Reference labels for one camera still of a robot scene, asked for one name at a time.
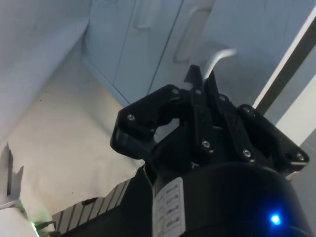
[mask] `screw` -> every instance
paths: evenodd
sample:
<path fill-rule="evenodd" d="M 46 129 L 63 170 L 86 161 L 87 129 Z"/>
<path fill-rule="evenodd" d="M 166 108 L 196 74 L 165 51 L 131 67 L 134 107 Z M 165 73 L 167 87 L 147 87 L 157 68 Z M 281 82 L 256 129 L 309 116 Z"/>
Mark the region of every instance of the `screw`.
<path fill-rule="evenodd" d="M 296 154 L 297 159 L 304 160 L 304 156 L 301 153 Z"/>
<path fill-rule="evenodd" d="M 130 121 L 134 121 L 135 120 L 135 116 L 134 115 L 128 115 L 127 119 Z"/>
<path fill-rule="evenodd" d="M 247 157 L 247 158 L 250 158 L 250 157 L 251 157 L 251 152 L 248 151 L 248 150 L 246 150 L 246 149 L 244 149 L 244 150 L 242 151 L 242 153 L 243 153 L 243 155 L 244 155 L 245 157 Z"/>
<path fill-rule="evenodd" d="M 178 91 L 177 89 L 173 89 L 173 90 L 172 90 L 172 93 L 173 93 L 173 94 L 179 94 L 179 91 Z"/>
<path fill-rule="evenodd" d="M 243 110 L 246 111 L 247 113 L 250 113 L 250 109 L 247 107 L 244 107 Z"/>
<path fill-rule="evenodd" d="M 209 148 L 211 145 L 208 141 L 203 141 L 202 142 L 202 146 L 206 147 L 206 148 Z"/>

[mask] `black stripe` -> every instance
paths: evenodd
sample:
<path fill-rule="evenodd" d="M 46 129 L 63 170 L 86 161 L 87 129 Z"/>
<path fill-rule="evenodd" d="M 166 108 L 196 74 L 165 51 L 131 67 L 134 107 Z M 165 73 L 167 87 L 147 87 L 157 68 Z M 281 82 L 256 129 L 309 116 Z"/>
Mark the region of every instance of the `black stripe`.
<path fill-rule="evenodd" d="M 300 42 L 294 49 L 288 61 L 281 69 L 279 75 L 276 77 L 275 81 L 272 83 L 267 93 L 264 95 L 258 107 L 256 108 L 257 111 L 262 115 L 266 113 L 274 100 L 280 95 L 286 84 L 291 80 L 293 75 L 296 73 L 296 71 L 304 62 L 305 58 L 315 46 L 315 27 L 316 18 L 313 20 L 312 24 L 305 32 L 304 36 L 301 38 Z"/>

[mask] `white wall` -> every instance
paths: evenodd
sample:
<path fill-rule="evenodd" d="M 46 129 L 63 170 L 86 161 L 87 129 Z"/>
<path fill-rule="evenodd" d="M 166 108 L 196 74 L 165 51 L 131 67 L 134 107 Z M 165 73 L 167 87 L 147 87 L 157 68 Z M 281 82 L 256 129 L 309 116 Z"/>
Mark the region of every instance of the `white wall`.
<path fill-rule="evenodd" d="M 90 0 L 0 1 L 0 144 L 83 34 Z"/>

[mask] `blue led light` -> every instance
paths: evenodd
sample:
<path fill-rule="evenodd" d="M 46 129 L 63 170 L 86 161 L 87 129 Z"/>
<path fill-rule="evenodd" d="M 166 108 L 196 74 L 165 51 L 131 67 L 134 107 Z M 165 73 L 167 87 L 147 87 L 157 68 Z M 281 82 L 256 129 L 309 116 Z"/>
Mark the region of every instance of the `blue led light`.
<path fill-rule="evenodd" d="M 281 219 L 278 215 L 273 215 L 271 217 L 271 222 L 275 225 L 279 225 L 279 224 L 281 224 Z"/>

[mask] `cabinet handle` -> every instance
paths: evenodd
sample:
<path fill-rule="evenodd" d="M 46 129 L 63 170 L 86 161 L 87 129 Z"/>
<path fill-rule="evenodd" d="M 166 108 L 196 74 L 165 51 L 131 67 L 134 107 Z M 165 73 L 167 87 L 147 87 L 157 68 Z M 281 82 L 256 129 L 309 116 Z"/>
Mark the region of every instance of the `cabinet handle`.
<path fill-rule="evenodd" d="M 144 6 L 144 0 L 139 0 L 139 5 L 136 13 L 135 20 L 133 22 L 133 27 L 137 30 L 149 30 L 150 24 L 140 24 L 140 16 Z"/>
<path fill-rule="evenodd" d="M 184 39 L 185 39 L 185 36 L 189 30 L 189 26 L 190 26 L 190 23 L 192 22 L 194 16 L 199 13 L 199 12 L 210 12 L 212 10 L 212 7 L 208 6 L 195 6 L 191 9 L 191 11 L 189 12 L 189 15 L 188 15 L 188 18 L 187 18 L 187 21 L 184 25 L 184 29 L 183 29 L 183 32 L 180 36 L 180 40 L 176 46 L 176 49 L 174 51 L 174 54 L 173 54 L 173 62 L 174 63 L 188 63 L 189 62 L 189 58 L 184 58 L 184 59 L 179 59 L 179 53 L 180 53 L 180 50 L 182 48 L 182 45 L 183 45 L 183 42 L 184 42 Z"/>

